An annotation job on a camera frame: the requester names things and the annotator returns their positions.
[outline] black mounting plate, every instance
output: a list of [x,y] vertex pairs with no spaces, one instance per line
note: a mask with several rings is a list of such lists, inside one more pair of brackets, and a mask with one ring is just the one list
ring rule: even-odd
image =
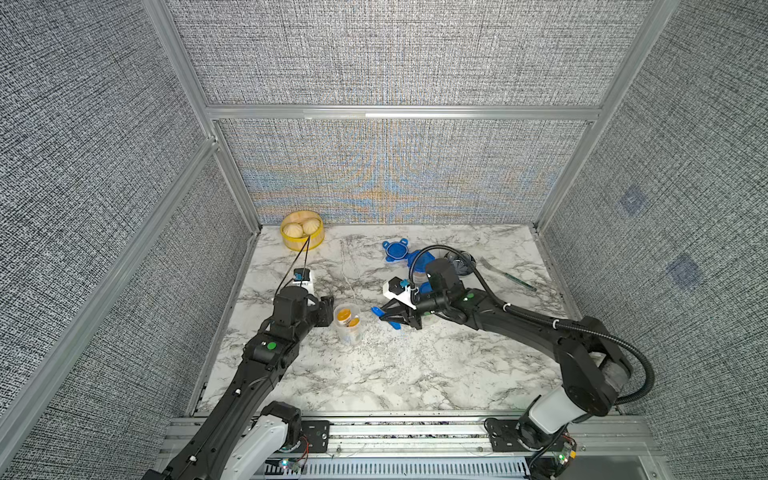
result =
[[[331,422],[326,420],[302,420],[301,433],[310,442],[310,453],[328,452],[328,431],[330,426]],[[304,439],[301,439],[298,451],[303,452],[305,448],[306,442],[304,442]]]
[[[517,420],[499,420],[486,419],[483,423],[488,432],[488,439],[491,441],[491,448],[494,452],[531,452],[525,448],[518,440]],[[563,449],[564,440],[560,437],[549,452],[560,452]]]

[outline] clear plastic cup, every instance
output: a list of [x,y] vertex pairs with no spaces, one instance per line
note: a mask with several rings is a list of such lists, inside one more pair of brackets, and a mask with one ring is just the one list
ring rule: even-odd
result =
[[360,322],[360,308],[351,303],[343,303],[333,309],[331,327],[339,335],[341,343],[357,345],[362,339],[363,327]]

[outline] gray fabric wall panel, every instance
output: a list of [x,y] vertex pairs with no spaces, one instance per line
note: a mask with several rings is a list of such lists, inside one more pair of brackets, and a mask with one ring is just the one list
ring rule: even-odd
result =
[[261,219],[530,223],[582,121],[221,121]]
[[0,28],[0,415],[202,140],[141,2]]
[[211,159],[2,478],[140,478],[184,413],[249,236]]
[[764,478],[768,4],[683,1],[545,231],[585,314],[657,368],[676,477]]
[[598,104],[651,0],[168,0],[213,104]]

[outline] marble countertop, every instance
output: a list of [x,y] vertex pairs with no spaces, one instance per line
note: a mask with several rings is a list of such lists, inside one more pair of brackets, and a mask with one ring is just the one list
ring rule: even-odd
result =
[[[434,243],[467,250],[536,286],[527,290],[480,266],[502,299],[524,308],[565,316],[529,227],[523,225],[339,225],[309,253],[318,297],[359,305],[365,329],[357,346],[345,346],[333,329],[315,328],[298,358],[267,397],[305,411],[524,409],[560,382],[559,366],[528,346],[496,333],[439,320],[422,330],[393,329],[370,312],[386,302],[382,285],[407,276],[405,262],[384,261],[384,240],[409,239],[411,251]],[[295,253],[278,227],[264,227],[217,360],[196,415],[207,415],[226,390],[243,344],[272,313],[277,283]],[[296,266],[301,266],[303,258]],[[474,276],[462,278],[479,287]]]

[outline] blue lid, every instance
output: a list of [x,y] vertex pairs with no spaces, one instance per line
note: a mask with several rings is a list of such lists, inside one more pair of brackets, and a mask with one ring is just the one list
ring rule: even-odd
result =
[[405,238],[401,238],[399,242],[382,242],[382,247],[386,251],[388,262],[402,260],[408,255],[408,240]]
[[[421,250],[417,250],[413,253],[408,254],[408,267],[410,267],[413,264],[413,259],[416,258],[416,255],[419,255],[419,252]],[[427,263],[433,261],[435,259],[435,256],[432,255],[430,252],[424,253],[420,256],[419,260],[416,262],[416,267],[413,269],[414,272],[424,273],[426,271]]]

